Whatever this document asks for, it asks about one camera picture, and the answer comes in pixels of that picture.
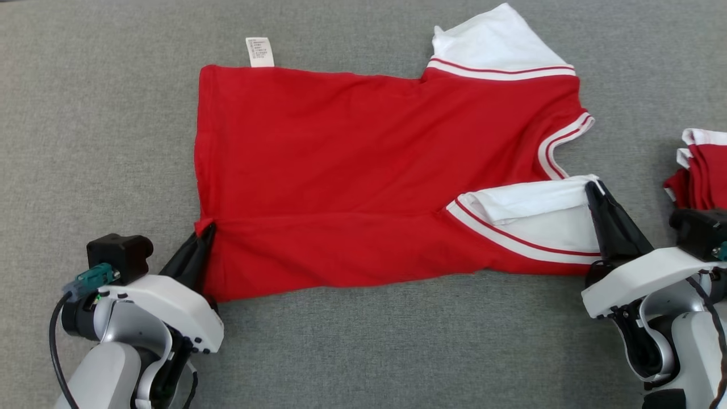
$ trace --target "red stripe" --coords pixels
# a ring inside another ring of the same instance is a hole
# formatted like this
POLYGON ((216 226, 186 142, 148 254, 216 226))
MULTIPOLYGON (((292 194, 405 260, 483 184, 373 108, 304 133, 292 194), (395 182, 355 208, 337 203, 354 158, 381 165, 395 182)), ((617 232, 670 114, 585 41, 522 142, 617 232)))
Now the red stripe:
POLYGON ((590 118, 591 118, 591 115, 586 116, 585 119, 583 120, 583 122, 580 125, 578 125, 577 129, 575 129, 573 132, 566 133, 563 136, 560 136, 556 139, 551 140, 550 143, 548 143, 547 146, 545 147, 545 158, 547 160, 547 163, 550 165, 550 169, 552 169, 555 173, 557 173, 558 176, 561 177, 561 179, 565 179, 566 176, 563 173, 561 173, 561 171, 559 171, 558 168, 555 166, 555 159, 553 158, 553 156, 550 153, 550 147, 552 144, 554 144, 555 142, 557 142, 561 139, 567 138, 567 137, 573 135, 574 133, 581 132, 583 126, 586 125, 586 123, 588 122, 588 119, 590 119, 590 118))
POLYGON ((557 65, 554 67, 542 67, 542 68, 531 68, 529 70, 522 70, 522 71, 501 71, 501 70, 484 70, 484 69, 477 69, 477 68, 468 68, 463 67, 461 65, 457 65, 455 63, 450 63, 449 61, 441 60, 439 58, 432 58, 430 61, 438 61, 439 63, 451 65, 452 67, 459 68, 466 71, 472 71, 472 72, 478 72, 478 73, 498 73, 498 74, 523 74, 523 73, 531 73, 535 71, 547 71, 547 70, 571 70, 575 72, 575 68, 568 67, 565 65, 557 65))
POLYGON ((463 205, 463 204, 462 204, 462 203, 461 203, 461 202, 459 201, 459 199, 455 199, 454 201, 455 201, 455 202, 457 203, 457 206, 459 206, 459 208, 460 208, 460 209, 464 210, 464 211, 465 211, 465 213, 467 213, 468 215, 470 215, 470 217, 471 217, 471 218, 473 218, 473 219, 477 220, 478 222, 480 222, 480 224, 481 224, 482 226, 485 226, 486 228, 488 228, 488 229, 490 229, 490 230, 494 231, 495 233, 501 234, 501 235, 503 235, 503 236, 505 236, 505 237, 507 237, 507 238, 509 238, 509 239, 513 239, 513 240, 515 240, 516 242, 519 242, 519 243, 521 243, 521 244, 524 244, 524 245, 526 245, 526 246, 528 246, 528 247, 533 247, 533 248, 536 248, 536 249, 538 249, 538 250, 548 251, 548 252, 551 252, 551 253, 560 253, 560 254, 567 254, 567 255, 585 255, 585 256, 587 256, 587 257, 598 257, 598 256, 600 256, 600 255, 601 255, 600 253, 584 253, 584 252, 580 252, 580 251, 570 251, 570 250, 560 250, 560 249, 553 249, 553 248, 543 247, 543 246, 540 246, 540 245, 536 245, 536 244, 534 244, 534 243, 530 243, 530 242, 527 242, 527 241, 525 241, 525 240, 523 240, 523 239, 521 239, 521 238, 519 238, 519 237, 515 237, 515 236, 513 236, 512 234, 508 234, 508 233, 505 233, 504 231, 502 231, 502 230, 500 230, 500 229, 497 229, 497 228, 495 228, 495 227, 493 227, 493 226, 490 226, 490 224, 489 224, 489 223, 487 223, 487 222, 483 221, 483 220, 482 220, 482 219, 480 219, 480 218, 479 218, 478 216, 476 216, 476 215, 475 215, 474 213, 470 212, 470 211, 469 211, 469 210, 468 210, 468 209, 467 209, 467 208, 466 208, 466 207, 465 207, 465 206, 464 206, 464 205, 463 205))

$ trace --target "black cable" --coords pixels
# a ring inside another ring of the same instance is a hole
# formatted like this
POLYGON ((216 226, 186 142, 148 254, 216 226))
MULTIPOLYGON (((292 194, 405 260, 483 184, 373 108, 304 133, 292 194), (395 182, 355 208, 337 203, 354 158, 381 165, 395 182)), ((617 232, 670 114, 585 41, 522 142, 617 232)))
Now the black cable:
POLYGON ((76 403, 75 400, 73 400, 71 390, 68 388, 68 384, 65 382, 65 378, 63 377, 63 371, 60 369, 60 361, 58 360, 58 349, 55 344, 55 326, 58 322, 58 314, 60 314, 60 309, 63 308, 63 304, 65 304, 65 302, 68 301, 71 296, 72 294, 70 291, 66 294, 63 294, 63 297, 60 299, 60 301, 58 301, 58 304, 55 305, 55 309, 53 309, 53 314, 50 316, 48 341, 50 343, 50 359, 51 361, 53 361, 53 369, 55 370, 55 377, 58 378, 60 390, 63 392, 63 396, 65 397, 65 400, 68 401, 68 405, 71 407, 71 409, 79 409, 79 405, 76 403))
POLYGON ((194 398, 194 393, 197 391, 197 383, 199 382, 197 378, 197 371, 192 372, 192 390, 189 392, 189 396, 187 397, 187 402, 184 402, 184 406, 182 406, 182 409, 189 409, 189 405, 192 404, 192 399, 194 398))
POLYGON ((717 385, 717 396, 712 403, 710 403, 710 409, 717 409, 717 406, 719 406, 720 402, 722 402, 722 398, 725 396, 725 390, 727 389, 727 340, 725 339, 725 330, 722 327, 720 316, 717 314, 717 310, 715 309, 714 304, 712 304, 708 294, 704 291, 704 288, 702 288, 702 286, 691 277, 686 279, 686 281, 694 287, 696 293, 699 294, 700 298, 702 298, 704 306, 712 315, 712 323, 715 325, 715 329, 717 330, 717 341, 720 344, 720 352, 722 352, 722 360, 720 363, 722 377, 720 379, 720 383, 717 385))

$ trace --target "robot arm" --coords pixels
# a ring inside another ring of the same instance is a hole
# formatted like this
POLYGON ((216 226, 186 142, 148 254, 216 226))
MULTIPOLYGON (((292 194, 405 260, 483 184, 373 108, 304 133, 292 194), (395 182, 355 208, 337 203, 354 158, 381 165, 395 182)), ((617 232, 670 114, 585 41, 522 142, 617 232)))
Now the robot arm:
POLYGON ((677 210, 677 247, 654 250, 608 189, 587 186, 602 261, 586 278, 592 318, 616 324, 645 389, 643 409, 727 408, 723 322, 727 213, 677 210))
MULTIPOLYGON (((99 344, 56 408, 167 408, 185 398, 188 407, 197 382, 188 359, 217 352, 224 333, 216 304, 199 292, 213 238, 214 226, 193 234, 159 275, 146 275, 153 248, 145 237, 111 234, 88 244, 91 270, 64 288, 72 291, 61 320, 67 333, 99 344), (193 379, 189 398, 178 388, 185 375, 193 379)), ((59 382, 64 389, 62 374, 59 382)))

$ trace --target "gray fabric surface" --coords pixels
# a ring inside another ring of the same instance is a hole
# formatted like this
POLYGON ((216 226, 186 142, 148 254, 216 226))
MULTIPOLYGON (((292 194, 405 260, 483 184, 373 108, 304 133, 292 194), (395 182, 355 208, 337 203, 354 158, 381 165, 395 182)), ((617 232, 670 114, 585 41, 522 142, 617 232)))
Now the gray fabric surface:
MULTIPOLYGON (((721 0, 513 0, 582 78, 594 128, 557 150, 600 175, 657 246, 672 242, 661 182, 685 127, 727 130, 721 0)), ((158 270, 198 214, 199 69, 276 63, 417 77, 432 28, 480 0, 40 1, 0 4, 0 392, 3 408, 59 393, 47 321, 85 244, 144 234, 158 270)), ((639 408, 614 327, 576 278, 494 272, 313 289, 221 306, 219 354, 195 357, 197 408, 639 408)), ((60 337, 70 376, 92 345, 60 337)))

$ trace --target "care label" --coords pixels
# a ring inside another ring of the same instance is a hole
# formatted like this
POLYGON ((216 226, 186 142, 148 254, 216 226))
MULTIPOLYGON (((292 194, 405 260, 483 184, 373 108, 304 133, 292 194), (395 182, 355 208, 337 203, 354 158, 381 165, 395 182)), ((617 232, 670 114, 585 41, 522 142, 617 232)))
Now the care label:
POLYGON ((250 55, 251 67, 274 67, 273 48, 267 37, 247 37, 247 53, 250 55))

